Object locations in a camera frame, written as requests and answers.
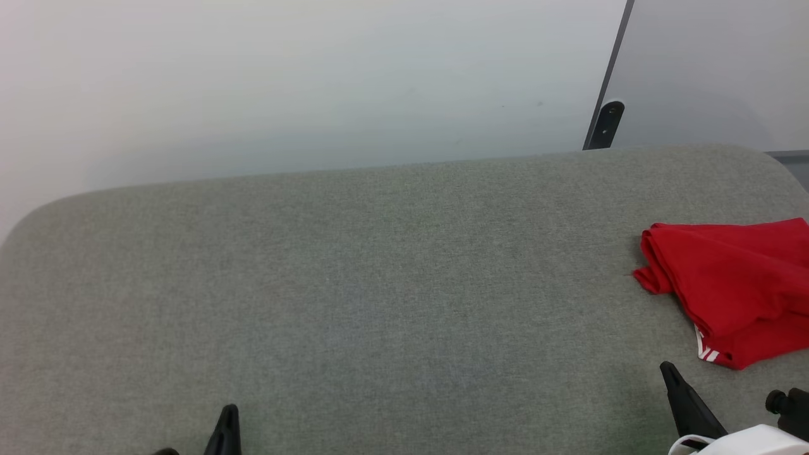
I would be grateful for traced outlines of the black wall bracket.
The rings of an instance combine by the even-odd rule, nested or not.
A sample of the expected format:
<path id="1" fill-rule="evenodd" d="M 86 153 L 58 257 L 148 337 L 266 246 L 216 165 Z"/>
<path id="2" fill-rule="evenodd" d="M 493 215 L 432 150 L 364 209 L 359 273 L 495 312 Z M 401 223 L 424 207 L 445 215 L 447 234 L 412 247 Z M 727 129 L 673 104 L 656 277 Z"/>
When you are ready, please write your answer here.
<path id="1" fill-rule="evenodd" d="M 585 150 L 610 148 L 625 110 L 620 100 L 612 100 L 599 110 Z"/>

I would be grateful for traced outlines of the red and white jersey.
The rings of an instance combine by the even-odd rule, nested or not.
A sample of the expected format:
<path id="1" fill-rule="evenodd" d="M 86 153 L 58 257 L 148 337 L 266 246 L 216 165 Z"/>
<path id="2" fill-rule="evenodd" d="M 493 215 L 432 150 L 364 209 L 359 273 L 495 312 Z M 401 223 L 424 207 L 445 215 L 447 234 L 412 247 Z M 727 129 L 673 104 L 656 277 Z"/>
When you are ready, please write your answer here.
<path id="1" fill-rule="evenodd" d="M 675 294 L 700 360 L 733 370 L 809 349 L 809 222 L 653 224 L 635 270 L 652 294 Z"/>

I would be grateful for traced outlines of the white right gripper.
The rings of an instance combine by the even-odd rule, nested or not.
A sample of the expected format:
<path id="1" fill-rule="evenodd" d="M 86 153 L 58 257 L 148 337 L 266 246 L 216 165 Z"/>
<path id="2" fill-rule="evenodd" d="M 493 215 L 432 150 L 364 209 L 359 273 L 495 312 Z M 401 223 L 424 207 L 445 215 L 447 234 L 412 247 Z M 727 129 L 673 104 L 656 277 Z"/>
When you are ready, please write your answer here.
<path id="1" fill-rule="evenodd" d="M 809 442 L 777 427 L 757 425 L 728 435 L 673 363 L 664 361 L 659 368 L 681 435 L 668 455 L 809 455 Z"/>

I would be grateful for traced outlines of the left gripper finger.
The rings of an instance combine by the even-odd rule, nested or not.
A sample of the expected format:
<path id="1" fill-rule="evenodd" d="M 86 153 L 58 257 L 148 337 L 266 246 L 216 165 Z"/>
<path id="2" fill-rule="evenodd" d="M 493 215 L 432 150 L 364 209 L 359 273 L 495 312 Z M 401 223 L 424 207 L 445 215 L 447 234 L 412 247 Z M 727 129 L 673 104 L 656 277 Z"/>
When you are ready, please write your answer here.
<path id="1" fill-rule="evenodd" d="M 204 455 L 242 455 L 239 408 L 237 405 L 222 407 Z"/>

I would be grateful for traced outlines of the grey panel with dark edge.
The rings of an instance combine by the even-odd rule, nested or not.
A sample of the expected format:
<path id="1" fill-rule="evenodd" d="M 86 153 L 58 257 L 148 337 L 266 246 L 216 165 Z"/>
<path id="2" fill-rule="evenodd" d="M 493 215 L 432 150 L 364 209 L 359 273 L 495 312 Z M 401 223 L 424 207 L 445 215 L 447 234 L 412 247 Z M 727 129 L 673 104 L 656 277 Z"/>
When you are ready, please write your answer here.
<path id="1" fill-rule="evenodd" d="M 809 0 L 626 0 L 584 147 L 612 100 L 613 148 L 809 154 Z"/>

